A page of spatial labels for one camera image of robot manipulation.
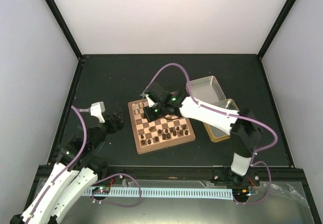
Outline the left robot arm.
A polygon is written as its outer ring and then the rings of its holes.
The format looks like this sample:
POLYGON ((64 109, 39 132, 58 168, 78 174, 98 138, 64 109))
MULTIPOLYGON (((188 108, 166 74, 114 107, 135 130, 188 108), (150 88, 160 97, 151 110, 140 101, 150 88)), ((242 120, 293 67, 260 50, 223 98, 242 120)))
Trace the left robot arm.
POLYGON ((95 154, 108 135, 124 126, 124 113, 118 111, 103 117, 104 123, 86 128, 83 135, 73 136, 59 151, 50 176, 32 203, 22 214, 14 215, 11 223, 61 223, 66 213, 95 182, 108 178, 107 163, 95 154))

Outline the black frame post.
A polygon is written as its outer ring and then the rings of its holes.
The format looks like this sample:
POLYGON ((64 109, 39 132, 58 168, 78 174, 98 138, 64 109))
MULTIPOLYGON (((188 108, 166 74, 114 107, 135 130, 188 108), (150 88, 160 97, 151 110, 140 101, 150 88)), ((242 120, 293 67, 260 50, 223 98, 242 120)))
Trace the black frame post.
POLYGON ((271 43, 273 42, 275 36, 277 35, 278 31, 280 30, 281 26, 283 25, 284 21, 286 20, 288 14, 292 10, 294 4, 297 0, 286 0, 282 9, 280 10, 273 26, 271 27, 264 43, 262 44, 257 57, 261 60, 265 56, 267 50, 269 49, 271 43))
POLYGON ((57 6, 55 0, 45 0, 48 8, 50 9, 52 15, 54 16, 57 24, 59 25, 63 35, 65 36, 68 44, 70 45, 73 53, 75 54, 76 58, 78 60, 83 59, 83 54, 81 50, 79 49, 59 7, 57 6))

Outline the black front rail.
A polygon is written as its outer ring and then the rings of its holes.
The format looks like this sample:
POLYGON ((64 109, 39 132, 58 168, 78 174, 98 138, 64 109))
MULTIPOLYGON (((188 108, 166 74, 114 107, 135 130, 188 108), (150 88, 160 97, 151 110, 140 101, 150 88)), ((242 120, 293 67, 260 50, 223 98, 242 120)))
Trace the black front rail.
POLYGON ((135 167, 135 166, 108 166, 99 175, 99 179, 116 174, 128 174, 137 180, 195 180, 211 181, 215 183, 246 185, 250 180, 259 181, 291 181, 304 182, 306 177, 302 169, 291 167, 264 166, 251 167, 243 177, 234 174, 229 167, 135 167))

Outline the small circuit board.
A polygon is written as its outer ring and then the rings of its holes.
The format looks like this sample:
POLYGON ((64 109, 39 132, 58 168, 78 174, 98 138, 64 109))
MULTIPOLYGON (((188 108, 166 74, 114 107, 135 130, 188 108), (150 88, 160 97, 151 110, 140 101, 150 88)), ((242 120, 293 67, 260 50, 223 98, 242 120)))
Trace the small circuit board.
POLYGON ((110 192, 110 187, 95 187, 92 191, 94 194, 102 194, 102 195, 107 195, 110 192))

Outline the pink rimmed metal tin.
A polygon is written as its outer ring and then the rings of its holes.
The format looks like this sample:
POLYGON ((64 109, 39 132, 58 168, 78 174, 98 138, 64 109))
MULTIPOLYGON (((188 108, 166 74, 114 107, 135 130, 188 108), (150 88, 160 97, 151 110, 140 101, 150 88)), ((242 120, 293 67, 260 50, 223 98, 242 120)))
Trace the pink rimmed metal tin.
POLYGON ((226 96, 215 76, 207 76, 186 83, 187 92, 197 101, 214 104, 226 99, 226 96))

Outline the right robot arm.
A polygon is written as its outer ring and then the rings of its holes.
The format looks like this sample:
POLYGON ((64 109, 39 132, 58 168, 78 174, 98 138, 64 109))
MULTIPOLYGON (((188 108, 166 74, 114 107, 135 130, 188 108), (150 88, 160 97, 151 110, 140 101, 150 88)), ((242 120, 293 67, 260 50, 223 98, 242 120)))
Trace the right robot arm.
POLYGON ((187 92, 169 92, 156 82, 143 91, 142 97, 148 102, 144 115, 149 122, 175 115, 203 122, 229 135, 234 140, 230 181, 242 185, 248 179, 253 148, 262 136, 255 120, 247 117, 249 111, 220 108, 197 100, 187 92))

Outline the right black frame post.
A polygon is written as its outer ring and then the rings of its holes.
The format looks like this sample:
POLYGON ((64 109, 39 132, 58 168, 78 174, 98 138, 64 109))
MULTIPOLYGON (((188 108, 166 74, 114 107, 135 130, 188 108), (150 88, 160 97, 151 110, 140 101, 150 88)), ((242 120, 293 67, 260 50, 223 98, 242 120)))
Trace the right black frame post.
POLYGON ((282 9, 280 10, 273 26, 271 27, 264 43, 262 44, 257 57, 261 60, 265 56, 267 50, 269 49, 271 43, 273 42, 275 36, 277 35, 278 31, 280 30, 281 26, 283 25, 284 21, 286 20, 288 14, 292 10, 294 4, 297 0, 286 0, 282 9))

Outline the row of white chess pieces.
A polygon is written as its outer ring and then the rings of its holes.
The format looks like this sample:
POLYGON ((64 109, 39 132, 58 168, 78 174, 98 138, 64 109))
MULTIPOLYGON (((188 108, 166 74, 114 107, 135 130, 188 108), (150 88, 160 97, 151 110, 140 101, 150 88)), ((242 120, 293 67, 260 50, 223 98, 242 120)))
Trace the row of white chess pieces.
POLYGON ((148 102, 147 101, 141 101, 141 102, 137 102, 137 103, 132 103, 131 107, 133 110, 133 114, 134 115, 142 115, 144 114, 144 108, 148 106, 148 102))

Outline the wooden chess board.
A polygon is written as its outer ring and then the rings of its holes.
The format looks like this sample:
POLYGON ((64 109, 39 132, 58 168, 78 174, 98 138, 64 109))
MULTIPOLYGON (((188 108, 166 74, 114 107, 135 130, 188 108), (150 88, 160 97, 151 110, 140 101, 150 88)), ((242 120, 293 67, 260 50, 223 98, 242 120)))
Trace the wooden chess board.
POLYGON ((128 103, 131 125, 138 154, 188 143, 195 140, 195 133, 188 118, 166 116, 149 122, 144 116, 146 99, 128 103))

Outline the left black frame post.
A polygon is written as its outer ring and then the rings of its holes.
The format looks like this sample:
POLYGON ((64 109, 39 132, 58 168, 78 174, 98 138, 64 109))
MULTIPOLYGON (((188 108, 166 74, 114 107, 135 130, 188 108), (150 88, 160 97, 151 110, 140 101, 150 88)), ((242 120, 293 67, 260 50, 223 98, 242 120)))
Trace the left black frame post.
POLYGON ((79 49, 59 7, 57 6, 55 0, 45 0, 48 8, 50 9, 52 15, 54 16, 57 24, 59 25, 63 35, 65 36, 68 44, 70 45, 73 53, 75 54, 76 58, 78 60, 83 59, 83 54, 81 50, 79 49))

